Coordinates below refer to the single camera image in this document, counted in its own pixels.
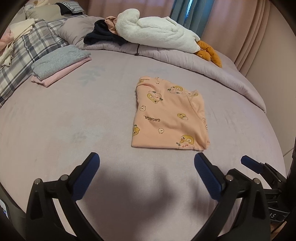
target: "gray pillow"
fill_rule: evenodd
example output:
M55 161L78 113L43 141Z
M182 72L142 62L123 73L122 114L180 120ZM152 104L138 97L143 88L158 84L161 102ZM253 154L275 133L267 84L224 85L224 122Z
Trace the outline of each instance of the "gray pillow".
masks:
M94 30L94 23L100 19L104 18L94 16L70 18L59 29L58 35L68 41L69 44L76 45Z

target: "screw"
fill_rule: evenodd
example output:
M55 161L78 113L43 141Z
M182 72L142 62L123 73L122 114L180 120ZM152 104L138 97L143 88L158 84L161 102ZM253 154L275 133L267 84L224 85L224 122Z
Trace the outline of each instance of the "screw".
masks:
M41 182L41 179L40 179L40 178L37 178L37 179L34 181L34 183L35 183L36 185L38 185L40 182Z
M260 180L258 178L254 178L253 181L256 183L256 184L260 184Z
M231 176L231 175L226 175L225 178L226 178L226 180L228 180L230 182L233 180L233 176Z
M65 181L65 180L67 180L68 179L68 175L67 174L64 174L64 175L62 175L61 177L60 177L60 179L62 180L62 181Z

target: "folded gray towel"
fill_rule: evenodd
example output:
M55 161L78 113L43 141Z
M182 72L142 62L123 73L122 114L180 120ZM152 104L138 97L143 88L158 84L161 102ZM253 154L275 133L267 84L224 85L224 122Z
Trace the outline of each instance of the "folded gray towel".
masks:
M39 80L44 80L90 55L89 51L80 50L74 45L58 48L32 64L33 75L37 76Z

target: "blue gripper pad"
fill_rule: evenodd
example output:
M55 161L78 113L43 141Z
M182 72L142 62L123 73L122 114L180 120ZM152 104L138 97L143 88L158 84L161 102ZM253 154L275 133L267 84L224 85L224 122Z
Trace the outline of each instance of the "blue gripper pad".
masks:
M221 192L223 190L221 181L213 173L213 166L210 161L206 158L203 153L197 153L194 157L194 166L200 175L204 185L207 188L212 199L219 201L221 198Z
M97 153L89 155L87 165L81 171L80 175L72 186L72 200L77 201L83 198L89 184L91 183L96 171L100 166L100 157Z
M241 164L256 172L257 174L263 173L263 164L255 161L254 159L248 156L243 156L241 158Z

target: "folded clothes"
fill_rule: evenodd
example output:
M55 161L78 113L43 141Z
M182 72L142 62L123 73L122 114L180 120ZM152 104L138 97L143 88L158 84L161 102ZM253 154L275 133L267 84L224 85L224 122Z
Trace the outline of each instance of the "folded clothes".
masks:
M108 25L108 29L111 33L118 35L115 24L117 22L117 17L109 16L106 18L105 23Z
M105 23L105 20L100 19L94 23L94 30L84 37L83 42L91 45L102 40L116 42L119 45L123 45L128 42L124 38L111 33L108 29L108 25Z
M33 25L35 24L35 20L33 18L29 18L25 21L21 21L19 23L13 23L10 25L10 34L13 36L13 40L5 47L2 55L0 56L0 64L10 66L12 59L12 51L14 43L23 35L29 34L33 29Z
M76 1L65 1L55 3L61 9L61 15L72 14L72 15L81 15L83 8Z
M83 65L85 62L90 61L91 57L86 57L82 60L79 60L78 62L69 65L68 67L54 73L52 76L49 76L48 78L44 79L44 80L39 80L36 76L32 75L31 76L31 81L32 82L36 82L39 84L44 85L45 87L50 86L52 83L58 81L59 79L63 78L64 76L66 76L67 74L69 74L70 72L72 72L73 70L77 69L79 66Z
M58 48L32 64L33 75L44 80L59 70L90 56L87 50L80 50L74 45Z
M202 96L160 78L137 84L133 147L205 150L210 145Z
M57 3L55 3L55 4L59 6L60 11L61 11L61 15L64 15L64 14L82 15L82 14L83 14L83 13L82 13L83 9L82 9L81 11L79 11L79 12L72 12L71 9L69 9L67 6L65 6L65 5L64 5L63 3L61 3L61 2L57 2Z

